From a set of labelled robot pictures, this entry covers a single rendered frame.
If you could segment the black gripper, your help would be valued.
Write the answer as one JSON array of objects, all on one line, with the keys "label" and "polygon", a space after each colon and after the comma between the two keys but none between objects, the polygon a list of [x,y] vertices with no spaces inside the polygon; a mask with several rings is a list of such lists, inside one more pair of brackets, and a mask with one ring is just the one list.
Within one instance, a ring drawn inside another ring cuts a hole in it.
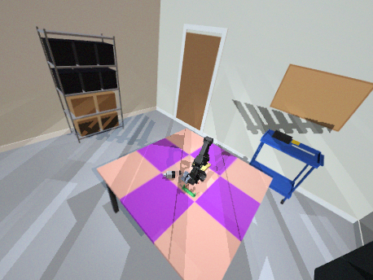
[{"label": "black gripper", "polygon": [[[200,170],[200,172],[201,173],[205,173],[205,171],[203,171],[203,170]],[[198,174],[200,174],[200,172],[198,173]],[[197,174],[197,175],[198,175]],[[196,179],[196,178],[189,178],[188,180],[187,180],[187,182],[189,183],[189,184],[191,184],[192,186],[194,185],[194,184],[197,184],[197,182],[199,181],[199,179]]]}]

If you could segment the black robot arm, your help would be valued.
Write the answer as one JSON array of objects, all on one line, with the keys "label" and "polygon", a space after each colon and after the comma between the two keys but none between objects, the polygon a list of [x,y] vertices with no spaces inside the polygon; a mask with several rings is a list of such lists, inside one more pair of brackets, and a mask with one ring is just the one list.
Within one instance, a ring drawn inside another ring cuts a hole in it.
[{"label": "black robot arm", "polygon": [[[207,173],[201,173],[200,170],[202,169],[203,166],[208,164],[207,161],[209,162],[208,151],[209,151],[209,147],[213,144],[213,138],[210,138],[210,137],[206,136],[206,137],[204,137],[203,142],[204,143],[203,143],[203,146],[200,150],[200,153],[194,159],[194,161],[192,163],[192,166],[191,166],[193,169],[191,170],[191,172],[189,174],[189,176],[191,178],[200,179],[202,182],[207,177]],[[200,172],[200,174],[198,174],[199,172]]]}]

